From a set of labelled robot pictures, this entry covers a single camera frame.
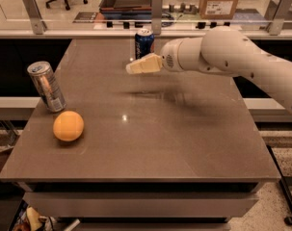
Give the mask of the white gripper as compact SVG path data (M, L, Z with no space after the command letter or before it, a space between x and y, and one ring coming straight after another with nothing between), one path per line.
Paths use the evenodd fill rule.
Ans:
M178 50L182 39L168 41L161 49L160 56L150 53L128 64L125 69L129 74L154 73L166 68L171 72L181 72Z

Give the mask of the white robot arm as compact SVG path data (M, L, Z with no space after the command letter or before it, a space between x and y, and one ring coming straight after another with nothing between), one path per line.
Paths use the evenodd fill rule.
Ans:
M292 115L292 62L272 55L227 26L201 38L168 41L159 54L150 53L126 65L130 74L197 71L210 75L241 76Z

